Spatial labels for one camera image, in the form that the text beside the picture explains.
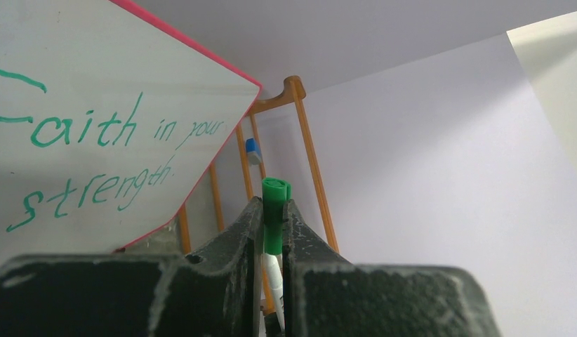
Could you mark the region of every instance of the pink whiteboard edge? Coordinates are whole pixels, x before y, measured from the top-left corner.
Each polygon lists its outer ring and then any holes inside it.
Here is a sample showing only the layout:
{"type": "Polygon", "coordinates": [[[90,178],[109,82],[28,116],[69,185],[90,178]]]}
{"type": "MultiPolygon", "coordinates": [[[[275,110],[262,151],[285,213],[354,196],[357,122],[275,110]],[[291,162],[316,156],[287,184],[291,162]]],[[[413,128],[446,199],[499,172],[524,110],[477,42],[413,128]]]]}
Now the pink whiteboard edge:
{"type": "MultiPolygon", "coordinates": [[[[255,98],[253,99],[253,102],[249,105],[249,108],[245,111],[245,113],[243,114],[243,116],[241,117],[241,119],[239,120],[239,123],[237,123],[237,125],[233,128],[233,131],[239,127],[241,125],[241,121],[243,120],[243,118],[247,115],[247,112],[249,111],[249,109],[251,109],[251,107],[253,106],[253,104],[256,103],[256,100],[258,98],[258,96],[262,93],[262,85],[257,82],[255,79],[251,78],[249,75],[245,74],[244,72],[242,72],[241,70],[237,69],[235,66],[231,65],[230,63],[228,63],[227,61],[223,60],[222,58],[220,58],[219,56],[217,56],[216,54],[212,53],[211,51],[209,51],[208,49],[206,49],[205,47],[203,47],[202,45],[198,44],[196,41],[192,40],[189,37],[186,37],[182,32],[179,32],[178,30],[176,30],[175,28],[173,28],[172,26],[170,26],[168,23],[164,22],[163,20],[158,19],[156,16],[152,15],[152,13],[150,13],[149,11],[146,11],[144,8],[139,7],[136,3],[134,3],[132,0],[110,0],[113,4],[118,5],[119,7],[123,8],[124,10],[128,11],[129,13],[134,14],[135,16],[137,16],[138,18],[144,20],[145,22],[148,22],[149,24],[151,24],[152,26],[154,26],[157,29],[160,29],[162,32],[167,33],[168,35],[170,35],[171,37],[173,37],[174,39],[177,39],[178,41],[183,42],[184,44],[186,44],[187,46],[189,46],[190,48],[193,48],[195,51],[197,51],[198,53],[201,53],[202,55],[206,56],[207,58],[210,58],[212,61],[218,63],[219,65],[222,65],[223,67],[227,68],[228,70],[234,72],[235,74],[243,77],[244,79],[250,81],[251,83],[255,84],[256,86],[258,86],[259,90],[258,90],[258,94],[255,96],[255,98]]],[[[223,146],[220,147],[220,149],[218,150],[218,152],[216,152],[216,156],[214,156],[213,160],[218,157],[218,154],[220,154],[220,151],[223,149],[223,147],[228,143],[229,139],[231,138],[233,132],[231,131],[231,133],[229,134],[227,140],[225,140],[225,142],[223,143],[223,146]]],[[[206,170],[204,170],[204,172],[201,174],[201,177],[198,181],[202,180],[204,178],[204,176],[206,175],[206,172],[209,169],[209,165],[208,167],[206,167],[206,170]]],[[[192,188],[192,190],[190,191],[190,193],[187,195],[187,197],[185,198],[185,200],[183,201],[183,203],[179,206],[179,209],[181,208],[181,206],[185,206],[185,203],[187,202],[187,199],[190,197],[191,193],[194,191],[196,185],[194,185],[194,187],[192,188]]],[[[144,234],[143,236],[133,240],[132,242],[123,245],[123,247],[128,247],[146,237],[148,237],[149,235],[151,235],[152,233],[160,230],[161,228],[163,228],[164,226],[168,225],[175,217],[177,216],[177,213],[173,214],[173,216],[171,217],[171,219],[169,219],[166,223],[164,223],[163,225],[158,226],[157,228],[155,228],[154,230],[148,232],[147,234],[144,234]]]]}

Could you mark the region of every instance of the green marker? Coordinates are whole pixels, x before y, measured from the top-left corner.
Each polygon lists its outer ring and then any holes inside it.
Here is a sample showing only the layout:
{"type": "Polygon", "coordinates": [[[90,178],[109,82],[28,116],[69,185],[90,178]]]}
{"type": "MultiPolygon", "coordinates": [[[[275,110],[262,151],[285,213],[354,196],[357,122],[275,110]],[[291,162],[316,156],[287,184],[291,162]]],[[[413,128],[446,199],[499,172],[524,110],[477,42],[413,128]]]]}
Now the green marker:
{"type": "Polygon", "coordinates": [[[262,180],[264,203],[264,252],[282,254],[282,209],[291,198],[291,184],[276,178],[262,180]]]}
{"type": "Polygon", "coordinates": [[[262,200],[264,203],[264,266],[268,274],[268,284],[280,329],[284,331],[284,292],[282,273],[277,256],[282,255],[282,214],[284,204],[291,198],[291,184],[276,178],[262,180],[262,200]]]}

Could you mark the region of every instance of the green marker cap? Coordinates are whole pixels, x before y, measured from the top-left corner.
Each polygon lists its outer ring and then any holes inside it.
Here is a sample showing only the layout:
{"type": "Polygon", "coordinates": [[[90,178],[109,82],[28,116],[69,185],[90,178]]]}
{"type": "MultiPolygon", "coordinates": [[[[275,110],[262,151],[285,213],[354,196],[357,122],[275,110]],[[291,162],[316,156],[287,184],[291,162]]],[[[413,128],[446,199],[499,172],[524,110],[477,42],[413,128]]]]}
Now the green marker cap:
{"type": "Polygon", "coordinates": [[[262,180],[264,203],[264,251],[282,254],[282,209],[291,198],[291,184],[276,178],[262,180]]]}

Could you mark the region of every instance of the whiteboard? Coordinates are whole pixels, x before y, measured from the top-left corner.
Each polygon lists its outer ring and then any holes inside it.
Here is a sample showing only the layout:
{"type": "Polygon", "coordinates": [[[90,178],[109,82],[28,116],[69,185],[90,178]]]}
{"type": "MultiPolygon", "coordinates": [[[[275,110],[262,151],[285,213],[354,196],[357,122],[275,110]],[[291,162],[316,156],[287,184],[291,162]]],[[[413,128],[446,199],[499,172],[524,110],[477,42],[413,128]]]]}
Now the whiteboard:
{"type": "Polygon", "coordinates": [[[167,223],[259,90],[130,1],[0,0],[0,264],[167,223]]]}

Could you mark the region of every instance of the white ceiling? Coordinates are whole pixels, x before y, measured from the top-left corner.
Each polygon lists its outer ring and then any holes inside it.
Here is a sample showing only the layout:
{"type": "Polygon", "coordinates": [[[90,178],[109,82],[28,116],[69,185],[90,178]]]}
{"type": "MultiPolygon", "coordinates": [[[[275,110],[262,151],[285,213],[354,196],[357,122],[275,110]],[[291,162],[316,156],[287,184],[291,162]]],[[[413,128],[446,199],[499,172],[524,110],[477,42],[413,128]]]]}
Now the white ceiling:
{"type": "Polygon", "coordinates": [[[577,0],[135,0],[262,82],[309,92],[577,11],[577,0]]]}

